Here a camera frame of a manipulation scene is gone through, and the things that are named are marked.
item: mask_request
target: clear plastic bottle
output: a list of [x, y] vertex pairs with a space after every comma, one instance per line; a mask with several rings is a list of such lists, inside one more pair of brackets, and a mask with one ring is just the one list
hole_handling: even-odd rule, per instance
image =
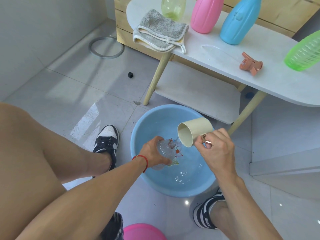
[[287, 54], [284, 63], [296, 71], [303, 71], [320, 61], [320, 30], [296, 44]]
[[186, 2], [187, 0], [162, 0], [162, 15], [173, 21], [180, 20], [186, 9]]
[[[174, 161], [174, 159], [176, 157], [176, 150], [175, 150], [176, 141], [177, 140], [160, 140], [160, 141], [158, 141], [157, 148], [158, 148], [159, 153], [162, 156]], [[166, 165], [164, 165], [164, 164], [159, 164], [159, 165], [153, 166], [152, 169], [161, 170], [165, 166]]]

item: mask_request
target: red string bracelet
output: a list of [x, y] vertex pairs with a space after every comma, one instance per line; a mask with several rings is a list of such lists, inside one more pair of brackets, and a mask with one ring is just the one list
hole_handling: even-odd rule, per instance
[[132, 160], [134, 160], [136, 157], [143, 157], [144, 159], [146, 159], [146, 169], [148, 168], [148, 165], [149, 165], [149, 162], [148, 162], [148, 159], [145, 157], [145, 156], [142, 156], [142, 155], [136, 155], [132, 158]]

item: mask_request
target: blue plastic basin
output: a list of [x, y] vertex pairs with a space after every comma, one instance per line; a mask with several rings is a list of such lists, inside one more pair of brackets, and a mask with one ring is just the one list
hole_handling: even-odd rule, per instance
[[[155, 136], [176, 139], [181, 122], [202, 117], [193, 109], [182, 105], [168, 104], [146, 112], [135, 125], [131, 136], [131, 156], [138, 155], [143, 144]], [[215, 181], [206, 162], [192, 147], [182, 146], [179, 165], [166, 166], [156, 171], [148, 168], [141, 177], [155, 190], [173, 197], [191, 197], [207, 190]]]

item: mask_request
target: sneaker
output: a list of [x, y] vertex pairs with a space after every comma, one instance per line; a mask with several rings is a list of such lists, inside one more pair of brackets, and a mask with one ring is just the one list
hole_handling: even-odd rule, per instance
[[119, 145], [119, 132], [113, 125], [105, 126], [97, 136], [96, 143], [94, 145], [94, 153], [108, 152], [111, 155], [112, 163], [109, 169], [115, 169], [117, 165], [117, 148]]
[[198, 205], [193, 211], [193, 220], [195, 224], [200, 228], [206, 229], [218, 229], [210, 219], [210, 211], [214, 204], [218, 201], [226, 201], [221, 189], [218, 189], [218, 192], [208, 198], [205, 202]]

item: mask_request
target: blue bottle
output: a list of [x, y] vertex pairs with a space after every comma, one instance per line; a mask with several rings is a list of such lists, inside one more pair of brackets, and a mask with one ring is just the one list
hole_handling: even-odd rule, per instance
[[261, 0], [241, 0], [229, 13], [220, 38], [228, 44], [240, 44], [258, 18]]

